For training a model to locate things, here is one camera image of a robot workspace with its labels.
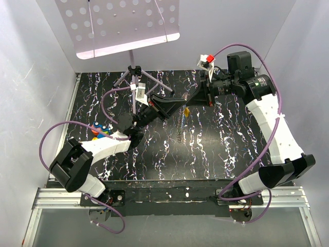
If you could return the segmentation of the yellow capped key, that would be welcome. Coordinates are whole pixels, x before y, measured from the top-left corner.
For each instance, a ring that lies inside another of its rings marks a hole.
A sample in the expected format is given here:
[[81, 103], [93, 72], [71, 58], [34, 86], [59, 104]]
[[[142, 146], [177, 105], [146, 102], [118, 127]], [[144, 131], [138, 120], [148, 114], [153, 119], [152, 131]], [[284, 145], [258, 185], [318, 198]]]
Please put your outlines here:
[[184, 109], [184, 116], [185, 117], [189, 117], [189, 115], [190, 115], [190, 110], [189, 110], [188, 107], [185, 107], [185, 109]]

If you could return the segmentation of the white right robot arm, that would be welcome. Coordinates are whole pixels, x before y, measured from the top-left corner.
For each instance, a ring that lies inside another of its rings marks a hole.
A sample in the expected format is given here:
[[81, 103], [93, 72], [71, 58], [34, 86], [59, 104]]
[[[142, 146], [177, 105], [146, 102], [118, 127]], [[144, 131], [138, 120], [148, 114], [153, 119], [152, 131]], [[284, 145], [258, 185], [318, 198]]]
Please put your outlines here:
[[294, 139], [282, 113], [281, 94], [270, 73], [257, 75], [247, 51], [227, 55], [228, 69], [212, 79], [213, 55], [202, 55], [198, 66], [207, 71], [206, 86], [220, 95], [241, 98], [266, 140], [259, 157], [219, 194], [223, 201], [247, 203], [264, 189], [272, 189], [304, 175], [315, 163]]

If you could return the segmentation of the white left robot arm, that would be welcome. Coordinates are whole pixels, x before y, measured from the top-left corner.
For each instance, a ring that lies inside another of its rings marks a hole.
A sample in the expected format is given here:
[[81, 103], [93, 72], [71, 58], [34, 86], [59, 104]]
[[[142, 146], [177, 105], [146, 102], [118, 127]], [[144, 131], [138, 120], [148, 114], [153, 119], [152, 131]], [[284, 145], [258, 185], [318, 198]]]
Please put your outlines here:
[[125, 112], [118, 116], [115, 133], [82, 143], [70, 139], [50, 164], [50, 173], [67, 192], [86, 193], [97, 205], [105, 205], [109, 201], [109, 193], [105, 184], [89, 173], [91, 166], [106, 157], [134, 149], [143, 138], [145, 126], [156, 118], [167, 120], [186, 103], [187, 99], [151, 94], [138, 114]]

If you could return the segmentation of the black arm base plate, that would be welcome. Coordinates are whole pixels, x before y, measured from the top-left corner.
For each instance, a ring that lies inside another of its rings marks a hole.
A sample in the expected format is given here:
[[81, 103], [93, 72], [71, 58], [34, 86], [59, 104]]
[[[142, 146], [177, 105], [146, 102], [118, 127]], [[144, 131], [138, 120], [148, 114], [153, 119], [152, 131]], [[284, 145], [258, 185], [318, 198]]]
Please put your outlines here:
[[219, 192], [231, 181], [125, 180], [106, 181], [102, 202], [123, 216], [213, 215], [229, 217], [235, 202], [220, 201]]

